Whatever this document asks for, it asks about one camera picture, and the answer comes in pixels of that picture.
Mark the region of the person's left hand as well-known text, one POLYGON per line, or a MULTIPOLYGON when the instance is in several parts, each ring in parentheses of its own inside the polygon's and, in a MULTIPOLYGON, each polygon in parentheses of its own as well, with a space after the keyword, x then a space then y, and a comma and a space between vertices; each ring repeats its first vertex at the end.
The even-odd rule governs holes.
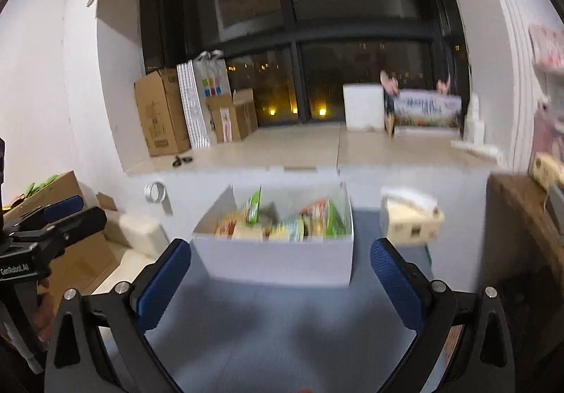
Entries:
MULTIPOLYGON (((50 293, 51 289, 51 277, 43 278, 39 280, 39 287, 47 290, 46 293, 37 293, 37 285, 35 285, 35 309, 31 313, 31 317, 28 315, 26 317, 26 321, 28 321, 32 328, 35 329, 35 335, 42 346, 48 344, 49 339, 51 339, 51 335, 54 331, 55 325, 55 315, 54 315, 54 306, 55 301, 53 295, 50 293)), ((3 286, 1 287, 1 291, 10 290, 10 293, 7 296, 10 297, 1 297, 1 303, 6 304, 7 300, 12 300, 12 291, 13 291, 13 300, 17 300, 20 302, 18 294, 15 290, 16 286, 3 286)), ((8 342, 8 345, 14 346, 10 335, 8 334, 8 330, 6 328, 6 324, 2 323, 1 321, 1 340, 8 342)))

